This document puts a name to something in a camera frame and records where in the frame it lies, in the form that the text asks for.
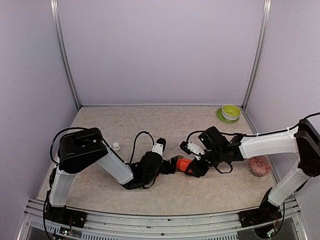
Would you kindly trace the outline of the orange pill bottle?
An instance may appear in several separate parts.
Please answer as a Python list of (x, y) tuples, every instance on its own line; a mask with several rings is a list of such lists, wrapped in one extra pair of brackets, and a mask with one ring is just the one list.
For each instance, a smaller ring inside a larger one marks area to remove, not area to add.
[(191, 163), (191, 159), (179, 158), (176, 163), (176, 169), (180, 172), (185, 172)]

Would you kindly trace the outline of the green pill organizer box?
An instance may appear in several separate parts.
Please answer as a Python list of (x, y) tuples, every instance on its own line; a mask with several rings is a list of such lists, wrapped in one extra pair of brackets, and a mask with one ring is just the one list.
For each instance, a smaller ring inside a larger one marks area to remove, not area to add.
[(183, 157), (181, 155), (177, 155), (177, 156), (174, 156), (172, 158), (177, 158), (177, 160), (178, 160), (178, 159), (182, 159)]

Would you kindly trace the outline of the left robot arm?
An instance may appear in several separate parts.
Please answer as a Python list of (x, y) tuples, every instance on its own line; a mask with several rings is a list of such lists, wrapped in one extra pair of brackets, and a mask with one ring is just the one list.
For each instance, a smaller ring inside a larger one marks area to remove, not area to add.
[(51, 207), (50, 214), (61, 223), (70, 218), (66, 204), (75, 176), (91, 165), (102, 168), (126, 190), (148, 189), (159, 174), (176, 172), (176, 160), (163, 158), (167, 143), (164, 138), (153, 140), (151, 150), (138, 162), (123, 160), (97, 127), (65, 128), (54, 136), (51, 147), (56, 140), (59, 141), (57, 158), (51, 158), (56, 167), (50, 175), (46, 201)]

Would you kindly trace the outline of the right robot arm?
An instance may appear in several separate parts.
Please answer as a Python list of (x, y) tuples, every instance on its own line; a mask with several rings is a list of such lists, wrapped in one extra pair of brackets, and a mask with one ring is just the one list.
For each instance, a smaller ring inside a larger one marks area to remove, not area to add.
[(195, 156), (184, 172), (197, 178), (204, 176), (209, 168), (217, 168), (220, 163), (231, 165), (232, 162), (265, 155), (299, 155), (294, 167), (264, 195), (255, 212), (260, 222), (268, 221), (291, 194), (320, 174), (320, 134), (307, 117), (292, 127), (277, 131), (252, 135), (232, 133), (231, 140), (227, 140), (227, 133), (214, 126), (198, 133), (205, 148), (189, 140), (180, 144), (185, 153)]

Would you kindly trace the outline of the small white pill bottle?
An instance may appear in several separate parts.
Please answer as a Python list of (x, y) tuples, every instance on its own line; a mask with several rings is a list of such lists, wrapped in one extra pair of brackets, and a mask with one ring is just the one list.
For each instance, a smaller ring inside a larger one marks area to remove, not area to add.
[(121, 146), (118, 142), (114, 142), (112, 144), (112, 149), (116, 152), (116, 153), (119, 153), (121, 151)]

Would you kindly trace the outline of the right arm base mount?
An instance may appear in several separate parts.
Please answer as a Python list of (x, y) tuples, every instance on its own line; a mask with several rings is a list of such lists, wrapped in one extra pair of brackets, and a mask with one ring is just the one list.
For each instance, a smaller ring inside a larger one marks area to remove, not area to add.
[(271, 204), (267, 194), (257, 208), (240, 211), (238, 216), (242, 228), (268, 223), (283, 217), (280, 207)]

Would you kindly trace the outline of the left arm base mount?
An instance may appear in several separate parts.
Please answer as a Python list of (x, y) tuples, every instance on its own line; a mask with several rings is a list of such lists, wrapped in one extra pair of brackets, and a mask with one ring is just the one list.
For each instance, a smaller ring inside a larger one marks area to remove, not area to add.
[(54, 207), (49, 202), (44, 205), (44, 218), (54, 223), (83, 229), (87, 213), (64, 207)]

